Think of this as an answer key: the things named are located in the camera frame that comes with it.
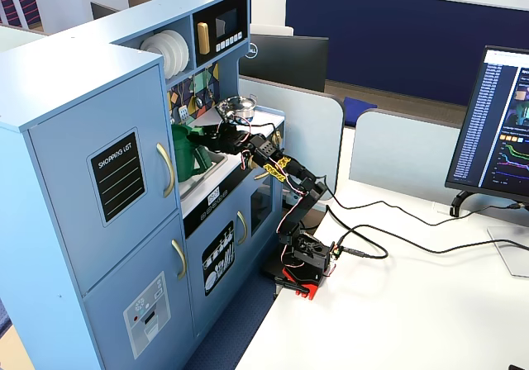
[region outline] cabinet door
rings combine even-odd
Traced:
[[[263,172],[261,168],[253,171],[237,188],[240,190],[237,202],[240,214],[237,215],[247,230],[245,240],[242,235],[236,242],[239,256],[237,265],[242,273],[252,265],[266,243],[275,239],[275,231],[281,220],[281,183],[270,175],[258,178]]]
[[[176,216],[84,300],[106,370],[180,368],[193,345]]]
[[[189,278],[195,335],[217,318],[238,289],[243,276],[236,271],[244,229],[237,217],[239,188],[187,239]]]
[[[176,209],[157,67],[30,130],[82,293]]]

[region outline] blue carpet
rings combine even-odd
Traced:
[[[274,293],[273,280],[258,272],[252,273],[184,370],[234,369],[272,306]]]
[[[0,300],[0,337],[11,326],[11,320],[7,315],[6,309],[3,307],[2,300]]]

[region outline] black monitor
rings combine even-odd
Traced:
[[[94,20],[119,12],[117,9],[106,7],[97,2],[90,2],[90,7],[92,8],[92,16]]]
[[[250,42],[239,60],[241,75],[323,92],[328,38],[252,35]]]
[[[485,48],[446,187],[529,202],[529,51]]]

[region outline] gray partition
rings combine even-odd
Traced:
[[[459,127],[438,121],[368,110],[356,125],[349,178],[450,205],[459,191],[445,188],[445,179],[459,133]],[[474,195],[462,207],[473,211],[510,203],[508,199]],[[529,226],[525,210],[490,209],[483,214]]]
[[[334,96],[241,76],[239,93],[256,95],[260,106],[285,113],[285,153],[317,176],[327,176],[334,191],[338,179],[345,108]],[[326,193],[322,200],[330,199]]]

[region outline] metal pot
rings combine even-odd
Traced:
[[[217,110],[228,119],[239,117],[251,121],[255,114],[255,106],[257,106],[257,98],[253,95],[234,96],[218,103]]]

